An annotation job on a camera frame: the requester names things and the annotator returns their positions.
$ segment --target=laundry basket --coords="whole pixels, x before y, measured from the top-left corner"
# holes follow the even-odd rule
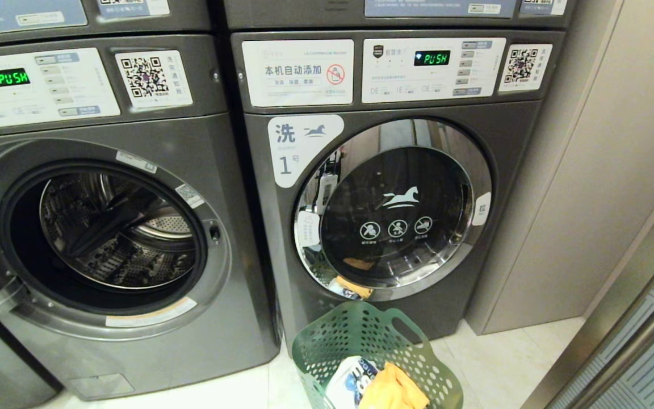
[[[408,341],[393,326],[394,319],[415,332],[422,343]],[[459,380],[433,354],[423,331],[394,308],[380,311],[362,301],[343,303],[299,332],[291,352],[313,409],[334,409],[325,388],[340,362],[352,355],[373,361],[380,370],[386,361],[400,367],[428,396],[431,409],[463,407]]]

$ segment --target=stainless steel drum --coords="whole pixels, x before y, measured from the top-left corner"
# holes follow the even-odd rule
[[[160,287],[187,274],[195,240],[166,200],[124,178],[73,173],[51,179],[41,195],[42,230],[55,253],[102,285]]]

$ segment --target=digital display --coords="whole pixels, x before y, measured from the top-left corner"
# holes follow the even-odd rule
[[[450,51],[416,51],[413,65],[448,65]]]
[[[29,83],[29,75],[24,68],[0,70],[0,86],[24,85]]]

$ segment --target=no entry symbol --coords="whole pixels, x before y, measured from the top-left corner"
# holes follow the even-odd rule
[[[327,68],[327,81],[332,85],[341,84],[345,80],[345,69],[340,64],[332,64]]]

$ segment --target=beige wall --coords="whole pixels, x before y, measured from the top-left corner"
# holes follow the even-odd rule
[[[582,2],[467,319],[584,313],[654,208],[654,2]]]

